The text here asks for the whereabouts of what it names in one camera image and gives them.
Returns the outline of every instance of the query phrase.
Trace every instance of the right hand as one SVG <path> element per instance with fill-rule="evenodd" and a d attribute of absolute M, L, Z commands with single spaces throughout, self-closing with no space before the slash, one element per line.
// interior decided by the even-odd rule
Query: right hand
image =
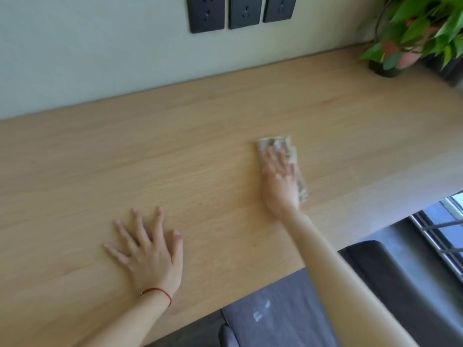
<path fill-rule="evenodd" d="M 297 165 L 288 163 L 284 151 L 276 154 L 273 147 L 263 152 L 263 200 L 278 219 L 299 209 Z"/>
<path fill-rule="evenodd" d="M 164 210 L 161 207 L 158 207 L 154 222 L 148 229 L 153 241 L 150 240 L 143 226 L 142 214 L 134 209 L 132 213 L 135 218 L 135 235 L 140 246 L 119 220 L 115 222 L 115 225 L 130 254 L 126 255 L 108 243 L 103 246 L 130 271 L 138 294 L 146 289 L 158 287 L 172 297 L 182 281 L 182 237 L 177 230 L 174 230 L 172 248 L 170 250 L 167 248 L 163 229 Z"/>

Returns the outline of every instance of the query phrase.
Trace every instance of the bracelet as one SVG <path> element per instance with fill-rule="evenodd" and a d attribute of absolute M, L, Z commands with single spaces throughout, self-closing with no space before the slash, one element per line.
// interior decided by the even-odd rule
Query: bracelet
<path fill-rule="evenodd" d="M 164 293 L 167 297 L 169 297 L 169 300 L 170 300 L 170 303 L 169 303 L 169 307 L 170 305 L 172 304 L 172 297 L 170 296 L 170 294 L 168 294 L 167 292 L 165 292 L 163 289 L 160 289 L 159 287 L 151 287 L 149 289 L 146 289 L 144 290 L 142 293 L 140 293 L 140 296 L 144 295 L 145 293 L 148 293 L 148 292 L 151 292 L 151 291 L 161 291 L 162 293 Z"/>

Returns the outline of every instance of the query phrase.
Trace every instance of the wood grain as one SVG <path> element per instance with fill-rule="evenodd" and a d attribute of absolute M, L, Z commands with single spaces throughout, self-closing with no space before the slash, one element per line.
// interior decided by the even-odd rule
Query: wood grain
<path fill-rule="evenodd" d="M 463 189 L 463 97 L 355 47 L 0 122 L 0 340 L 73 345 L 132 302 L 100 243 L 161 204 L 185 237 L 146 342 L 301 268 L 266 213 L 254 141 L 290 134 L 303 209 L 336 248 Z"/>

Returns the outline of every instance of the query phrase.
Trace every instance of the wall socket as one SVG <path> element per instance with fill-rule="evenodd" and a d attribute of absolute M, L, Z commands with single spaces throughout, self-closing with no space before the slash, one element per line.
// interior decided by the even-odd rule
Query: wall socket
<path fill-rule="evenodd" d="M 225 0 L 187 0 L 192 33 L 225 28 Z"/>
<path fill-rule="evenodd" d="M 243 28 L 260 23 L 262 0 L 229 0 L 229 28 Z"/>
<path fill-rule="evenodd" d="M 296 0 L 267 0 L 263 22 L 278 22 L 291 19 Z"/>

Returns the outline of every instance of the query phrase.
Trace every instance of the light green wall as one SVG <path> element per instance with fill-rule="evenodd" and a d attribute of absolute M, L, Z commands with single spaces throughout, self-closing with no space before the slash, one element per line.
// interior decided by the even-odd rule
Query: light green wall
<path fill-rule="evenodd" d="M 290 21 L 190 34 L 185 0 L 0 0 L 0 118 L 364 40 L 374 0 L 297 0 Z"/>

